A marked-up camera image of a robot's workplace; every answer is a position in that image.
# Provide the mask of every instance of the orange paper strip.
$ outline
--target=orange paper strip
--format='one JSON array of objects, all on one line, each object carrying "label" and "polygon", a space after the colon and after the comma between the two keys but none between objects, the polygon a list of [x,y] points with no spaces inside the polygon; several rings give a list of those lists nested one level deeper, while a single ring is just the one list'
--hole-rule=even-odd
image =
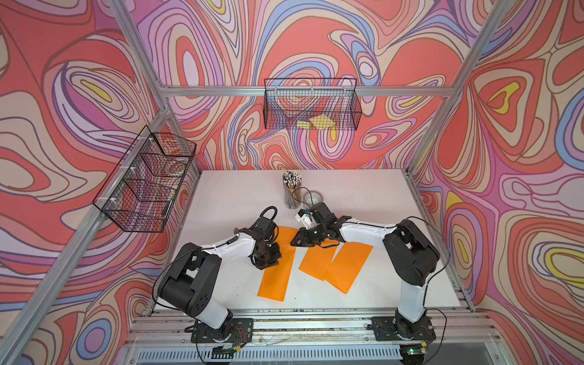
[{"label": "orange paper strip", "polygon": [[345,242],[325,273],[325,280],[347,294],[372,249],[373,246]]},{"label": "orange paper strip", "polygon": [[[328,246],[336,243],[336,241],[330,241],[327,239],[322,245]],[[304,259],[298,269],[310,276],[316,277],[318,280],[325,280],[325,273],[331,265],[332,258],[335,257],[335,252],[336,247],[310,247],[308,251],[306,251],[306,255],[304,255]]]},{"label": "orange paper strip", "polygon": [[296,247],[290,246],[290,242],[296,236],[298,230],[294,228],[279,227],[280,233],[276,242],[280,245],[282,258],[276,266],[263,271],[262,284],[259,286],[258,297],[284,301],[288,280],[292,271]]}]

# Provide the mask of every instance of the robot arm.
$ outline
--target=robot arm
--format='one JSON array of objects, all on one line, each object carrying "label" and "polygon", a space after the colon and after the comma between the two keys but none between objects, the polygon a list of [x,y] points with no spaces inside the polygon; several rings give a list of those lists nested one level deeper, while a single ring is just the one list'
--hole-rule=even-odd
[{"label": "robot arm", "polygon": [[[271,218],[264,216],[269,210],[274,211]],[[182,246],[160,281],[158,297],[205,323],[217,339],[225,339],[231,331],[232,314],[213,298],[219,267],[243,257],[250,257],[260,270],[278,265],[281,253],[275,242],[276,214],[275,207],[268,207],[251,227],[236,228],[231,238],[209,246]],[[187,270],[196,270],[195,277]]]},{"label": "robot arm", "polygon": [[325,203],[300,210],[296,219],[304,227],[292,240],[292,246],[312,247],[325,239],[372,246],[383,244],[402,279],[401,299],[395,313],[397,334],[410,339],[419,331],[420,323],[427,320],[426,279],[436,270],[440,254],[412,221],[381,225],[356,221],[346,215],[337,218]]}]

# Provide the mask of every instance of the black wire basket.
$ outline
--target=black wire basket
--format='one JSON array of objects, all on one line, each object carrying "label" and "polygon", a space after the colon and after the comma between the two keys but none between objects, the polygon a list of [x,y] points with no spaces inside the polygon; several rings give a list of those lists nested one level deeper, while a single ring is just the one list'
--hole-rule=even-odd
[{"label": "black wire basket", "polygon": [[361,103],[355,78],[264,80],[266,129],[357,130]]},{"label": "black wire basket", "polygon": [[196,147],[172,133],[149,133],[113,193],[98,198],[100,190],[94,205],[124,232],[164,232]]}]

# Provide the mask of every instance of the colorful patterned wall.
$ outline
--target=colorful patterned wall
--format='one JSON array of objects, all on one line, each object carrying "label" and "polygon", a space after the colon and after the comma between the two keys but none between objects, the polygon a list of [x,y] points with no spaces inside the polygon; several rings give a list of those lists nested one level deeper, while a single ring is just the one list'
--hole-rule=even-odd
[{"label": "colorful patterned wall", "polygon": [[[2,0],[0,15],[2,335],[158,107],[104,1]],[[104,224],[21,363],[112,359],[172,234]]]},{"label": "colorful patterned wall", "polygon": [[192,105],[173,109],[199,146],[201,169],[402,168],[442,101],[377,97],[356,131],[308,131],[266,130],[263,98],[217,97],[207,110],[187,97],[175,99]]},{"label": "colorful patterned wall", "polygon": [[[476,1],[141,1],[132,5],[166,85],[342,77],[450,85],[488,11]],[[263,98],[170,100],[202,169],[403,168],[440,98],[361,100],[357,132],[266,131]]]},{"label": "colorful patterned wall", "polygon": [[584,3],[517,1],[416,181],[519,364],[584,364]]}]

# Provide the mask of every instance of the pencil holder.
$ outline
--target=pencil holder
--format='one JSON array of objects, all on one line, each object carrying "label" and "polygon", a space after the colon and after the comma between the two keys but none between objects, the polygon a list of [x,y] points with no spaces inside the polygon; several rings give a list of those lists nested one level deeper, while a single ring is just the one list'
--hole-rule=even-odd
[{"label": "pencil holder", "polygon": [[286,184],[283,183],[282,187],[284,188],[284,205],[286,208],[298,209],[300,207],[301,201],[301,190],[298,189],[300,186],[297,186],[296,189],[291,190]]}]

